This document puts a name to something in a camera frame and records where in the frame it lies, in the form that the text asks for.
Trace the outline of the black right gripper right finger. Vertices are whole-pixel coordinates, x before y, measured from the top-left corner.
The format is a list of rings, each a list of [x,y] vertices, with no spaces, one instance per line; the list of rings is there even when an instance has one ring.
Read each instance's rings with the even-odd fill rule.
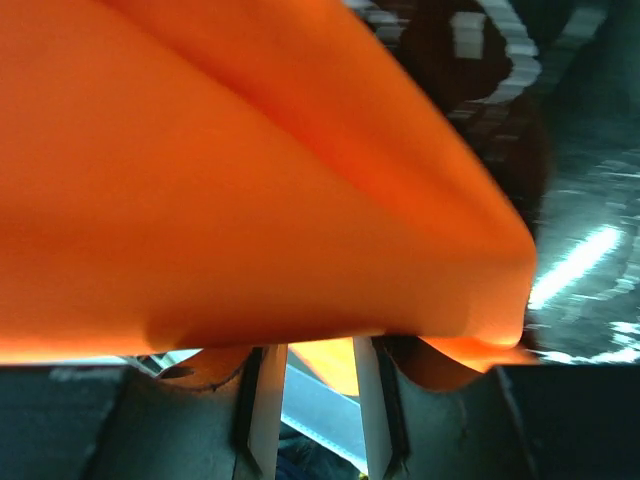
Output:
[[[480,374],[411,338],[353,343],[370,478],[529,478],[504,369]]]

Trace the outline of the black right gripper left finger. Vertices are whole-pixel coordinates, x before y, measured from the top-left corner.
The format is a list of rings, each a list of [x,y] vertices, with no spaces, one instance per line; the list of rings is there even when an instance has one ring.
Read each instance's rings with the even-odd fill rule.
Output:
[[[99,437],[92,479],[273,479],[287,349],[255,348],[224,382],[132,369]]]

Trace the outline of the orange t shirt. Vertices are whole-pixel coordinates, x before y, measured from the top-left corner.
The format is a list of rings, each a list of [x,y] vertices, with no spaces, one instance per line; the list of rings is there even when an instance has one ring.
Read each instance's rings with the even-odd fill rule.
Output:
[[[1,5],[1,359],[405,334],[484,372],[535,270],[510,202],[338,1]]]

